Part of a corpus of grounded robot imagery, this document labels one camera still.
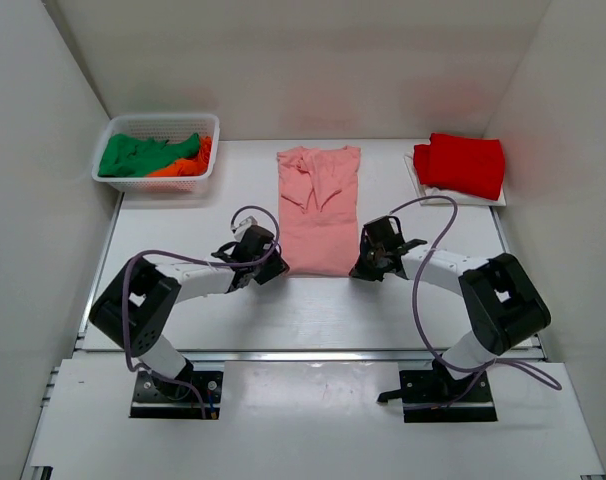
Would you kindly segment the pink t-shirt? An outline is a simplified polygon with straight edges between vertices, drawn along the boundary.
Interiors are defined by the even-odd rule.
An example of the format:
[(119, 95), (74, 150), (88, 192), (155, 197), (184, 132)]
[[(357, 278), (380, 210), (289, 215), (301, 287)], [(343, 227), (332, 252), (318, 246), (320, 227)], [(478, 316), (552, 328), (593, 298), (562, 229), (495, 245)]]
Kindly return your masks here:
[(280, 245), (292, 275), (346, 277), (359, 256), (361, 149), (277, 154)]

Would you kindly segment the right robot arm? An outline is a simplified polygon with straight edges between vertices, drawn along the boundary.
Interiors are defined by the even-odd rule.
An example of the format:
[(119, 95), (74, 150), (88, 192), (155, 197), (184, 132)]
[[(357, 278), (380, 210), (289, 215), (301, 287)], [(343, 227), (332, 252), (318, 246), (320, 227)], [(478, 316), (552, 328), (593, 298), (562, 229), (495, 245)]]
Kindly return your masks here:
[[(381, 282), (395, 275), (412, 284), (415, 327), (433, 354), (432, 391), (454, 400), (467, 388), (467, 378), (500, 362), (500, 358), (551, 324), (551, 313), (519, 260), (508, 253), (477, 258), (439, 249), (425, 240), (405, 240), (400, 220), (384, 216), (362, 229), (360, 253), (350, 272), (355, 279)], [(439, 354), (421, 323), (419, 287), (428, 284), (463, 299), (470, 330)]]

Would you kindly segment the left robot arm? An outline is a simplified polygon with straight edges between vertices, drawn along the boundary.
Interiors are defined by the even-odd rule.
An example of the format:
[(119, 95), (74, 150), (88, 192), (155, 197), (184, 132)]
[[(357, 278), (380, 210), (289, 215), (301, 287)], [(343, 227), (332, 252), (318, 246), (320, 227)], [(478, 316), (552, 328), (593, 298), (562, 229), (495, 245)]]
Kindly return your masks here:
[(151, 373), (163, 395), (196, 395), (192, 363), (163, 330), (177, 303), (229, 294), (255, 282), (263, 285), (289, 271), (275, 235), (251, 225), (236, 239), (197, 263), (154, 264), (131, 259), (95, 300), (89, 322)]

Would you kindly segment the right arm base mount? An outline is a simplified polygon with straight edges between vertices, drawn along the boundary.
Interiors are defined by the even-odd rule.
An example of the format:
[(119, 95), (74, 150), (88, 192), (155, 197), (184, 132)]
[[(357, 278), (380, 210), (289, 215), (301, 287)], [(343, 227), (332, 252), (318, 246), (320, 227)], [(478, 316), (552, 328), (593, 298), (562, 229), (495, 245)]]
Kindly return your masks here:
[(498, 414), (485, 371), (455, 379), (438, 360), (430, 367), (399, 372), (399, 387), (378, 395), (377, 403), (402, 403), (406, 424), (491, 423)]

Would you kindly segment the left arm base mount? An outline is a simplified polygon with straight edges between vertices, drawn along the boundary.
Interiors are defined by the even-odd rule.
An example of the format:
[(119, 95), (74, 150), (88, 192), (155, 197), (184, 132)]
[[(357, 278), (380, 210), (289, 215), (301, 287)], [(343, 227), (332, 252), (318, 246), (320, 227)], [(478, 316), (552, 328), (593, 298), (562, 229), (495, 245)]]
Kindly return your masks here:
[(133, 388), (129, 417), (133, 419), (218, 420), (223, 390), (223, 370), (195, 370), (190, 388), (164, 383), (139, 372)]

